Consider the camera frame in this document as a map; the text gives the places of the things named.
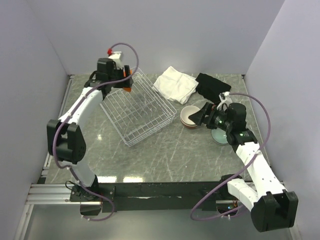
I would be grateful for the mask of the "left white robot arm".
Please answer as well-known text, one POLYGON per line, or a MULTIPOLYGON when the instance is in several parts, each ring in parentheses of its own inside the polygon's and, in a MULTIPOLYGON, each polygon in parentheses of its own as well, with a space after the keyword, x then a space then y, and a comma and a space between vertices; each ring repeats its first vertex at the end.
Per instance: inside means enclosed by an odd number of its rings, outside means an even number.
POLYGON ((84 160, 87 145, 82 128, 93 110, 113 88, 129 91, 133 71, 119 59, 99 58, 97 69, 85 82, 82 92, 70 109, 58 120, 51 119, 46 126, 48 152, 58 168, 69 169, 76 184, 83 187, 82 195, 88 201, 96 200, 100 188, 98 180, 84 160))

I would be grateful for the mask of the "orange ceramic bowl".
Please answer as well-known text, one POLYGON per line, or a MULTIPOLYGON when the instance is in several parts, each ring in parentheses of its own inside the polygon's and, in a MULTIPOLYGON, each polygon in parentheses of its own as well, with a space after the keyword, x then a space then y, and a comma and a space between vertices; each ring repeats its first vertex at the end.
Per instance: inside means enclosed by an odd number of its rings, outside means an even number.
POLYGON ((123 83, 123 90, 130 93, 132 91, 133 79, 130 77, 123 83))

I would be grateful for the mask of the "pale green ceramic bowl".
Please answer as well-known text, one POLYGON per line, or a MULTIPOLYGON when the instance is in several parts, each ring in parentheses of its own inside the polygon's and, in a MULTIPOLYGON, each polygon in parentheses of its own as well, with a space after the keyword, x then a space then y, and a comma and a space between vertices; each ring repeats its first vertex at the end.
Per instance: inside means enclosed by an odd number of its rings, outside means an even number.
POLYGON ((228 145, 226 132, 219 128, 211 130, 211 137, 213 141, 218 145, 222 145, 222 146, 228 145))

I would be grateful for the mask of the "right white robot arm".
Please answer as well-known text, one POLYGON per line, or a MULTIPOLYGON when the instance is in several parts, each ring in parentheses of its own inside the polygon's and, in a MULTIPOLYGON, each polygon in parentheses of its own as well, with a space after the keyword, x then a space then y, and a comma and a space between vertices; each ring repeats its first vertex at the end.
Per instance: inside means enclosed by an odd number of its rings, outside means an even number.
POLYGON ((224 199, 236 197, 250 211, 254 227, 267 232, 294 226, 298 209, 298 196, 287 191, 277 179, 251 130, 247 128, 247 110, 241 103, 222 104, 216 107, 207 102, 198 112, 188 118, 208 129, 221 129, 228 144, 244 164, 255 188, 239 178, 241 171, 223 180, 208 192, 194 207, 198 208, 214 192, 219 190, 224 199))

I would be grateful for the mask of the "red ceramic bowl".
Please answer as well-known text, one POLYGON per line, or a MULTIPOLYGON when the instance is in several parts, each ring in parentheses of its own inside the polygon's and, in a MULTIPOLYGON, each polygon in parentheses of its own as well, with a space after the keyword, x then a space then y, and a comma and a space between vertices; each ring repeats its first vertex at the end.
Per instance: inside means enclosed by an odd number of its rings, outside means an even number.
POLYGON ((185 128, 189 129, 189 130, 195 130, 195 129, 199 128, 198 125, 188 125, 188 124, 185 124, 184 122, 182 122, 182 125, 183 125, 185 128))

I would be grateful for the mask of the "tan floral bowl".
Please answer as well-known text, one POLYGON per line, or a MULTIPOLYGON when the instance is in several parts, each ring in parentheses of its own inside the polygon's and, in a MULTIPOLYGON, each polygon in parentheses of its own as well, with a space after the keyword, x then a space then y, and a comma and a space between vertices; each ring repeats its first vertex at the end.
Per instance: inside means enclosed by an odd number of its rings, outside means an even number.
POLYGON ((196 124, 189 119, 189 116, 197 113, 199 110, 200 108, 194 105, 185 106, 180 112, 180 120, 188 126, 196 126, 196 124))

